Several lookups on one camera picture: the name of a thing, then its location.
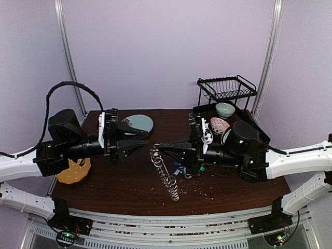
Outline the pile of tagged keys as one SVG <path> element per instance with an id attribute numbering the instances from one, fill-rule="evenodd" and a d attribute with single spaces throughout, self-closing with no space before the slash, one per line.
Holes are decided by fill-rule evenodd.
<path id="1" fill-rule="evenodd" d="M 173 172 L 174 177 L 178 177 L 179 175 L 183 175 L 186 179 L 190 179 L 194 176 L 200 176 L 204 171 L 205 167 L 201 166 L 197 174 L 193 174 L 190 172 L 189 168 L 183 166 L 177 161 L 173 162 L 173 165 L 177 167 L 177 169 Z"/>

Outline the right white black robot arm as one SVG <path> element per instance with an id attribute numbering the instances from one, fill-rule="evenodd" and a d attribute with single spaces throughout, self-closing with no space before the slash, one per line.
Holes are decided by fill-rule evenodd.
<path id="1" fill-rule="evenodd" d="M 260 141 L 254 125 L 236 121 L 220 132 L 211 120 L 189 114 L 190 137 L 185 142 L 155 144 L 150 157 L 172 200 L 178 200 L 177 183 L 164 165 L 162 155 L 179 163 L 186 178 L 200 174 L 208 165 L 233 167 L 240 179 L 265 182 L 285 175 L 313 172 L 296 190 L 275 199 L 271 213 L 248 220 L 252 233 L 292 224 L 302 207 L 331 191 L 331 140 L 288 150 L 279 150 Z"/>

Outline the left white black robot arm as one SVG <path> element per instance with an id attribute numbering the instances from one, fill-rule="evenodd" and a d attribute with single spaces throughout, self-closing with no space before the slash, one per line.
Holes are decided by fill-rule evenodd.
<path id="1" fill-rule="evenodd" d="M 64 109 L 48 119 L 51 140 L 19 152 L 1 155 L 1 205 L 32 213 L 70 230 L 75 220 L 63 199 L 46 198 L 16 189 L 8 181 L 57 175 L 70 167 L 69 161 L 105 157 L 112 165 L 124 161 L 147 142 L 149 133 L 119 121 L 118 110 L 99 115 L 98 133 L 88 135 L 72 109 Z"/>

